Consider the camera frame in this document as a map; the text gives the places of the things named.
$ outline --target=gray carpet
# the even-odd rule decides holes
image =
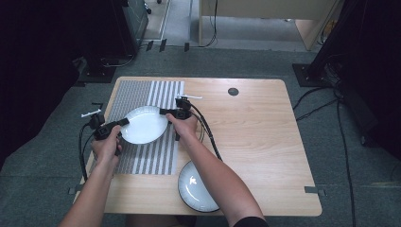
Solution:
[[[136,59],[118,68],[112,84],[73,87],[33,140],[8,157],[0,174],[0,226],[55,226],[74,199],[68,188],[79,183],[78,132],[93,111],[91,102],[107,104],[113,84],[121,76],[211,77],[282,79],[292,104],[308,88],[300,88],[292,71],[294,62],[309,63],[315,53],[268,50],[230,50],[170,47],[142,49]],[[305,114],[333,99],[329,89],[308,96],[295,115]],[[382,148],[365,148],[345,106],[340,115],[349,150],[355,190],[357,226],[401,226],[399,161]],[[323,213],[315,218],[267,217],[270,226],[352,226],[351,201],[336,105],[298,122],[315,184],[324,190]],[[124,216],[107,214],[103,226],[123,226]],[[222,217],[199,217],[197,226],[226,226]]]

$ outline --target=human arm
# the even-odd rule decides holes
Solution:
[[[167,114],[166,117],[180,135],[180,143],[188,152],[203,183],[224,213],[229,225],[234,226],[246,217],[264,219],[247,185],[198,139],[197,118],[191,116],[186,120],[178,120],[171,114]]]
[[[120,129],[120,126],[115,126],[107,139],[92,143],[97,157],[96,166],[59,226],[100,226],[113,172],[118,164],[114,153]]]

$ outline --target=black hole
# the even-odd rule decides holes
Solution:
[[[230,89],[228,90],[228,94],[230,94],[230,96],[236,96],[236,95],[239,94],[239,91],[238,91],[238,89],[236,89],[236,88],[230,88]]]

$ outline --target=wooden table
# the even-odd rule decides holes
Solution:
[[[119,78],[106,110],[109,115],[121,80],[184,81],[184,92],[207,120],[223,161],[247,184],[265,216],[318,216],[315,184],[305,156],[286,85],[279,79]],[[236,88],[237,96],[228,89]],[[205,137],[203,144],[212,149]],[[175,175],[114,175],[106,213],[222,215],[199,213],[182,201],[178,177],[189,161],[179,146]]]
[[[297,19],[307,50],[315,44],[340,0],[218,0],[217,16]],[[200,0],[199,44],[202,45],[202,17],[215,15],[216,0]]]

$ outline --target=forearm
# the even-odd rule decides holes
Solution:
[[[100,226],[114,167],[96,166],[60,226]]]
[[[196,136],[184,136],[181,143],[194,162],[209,193],[229,220],[230,226],[244,217],[263,218],[263,214],[246,184]]]

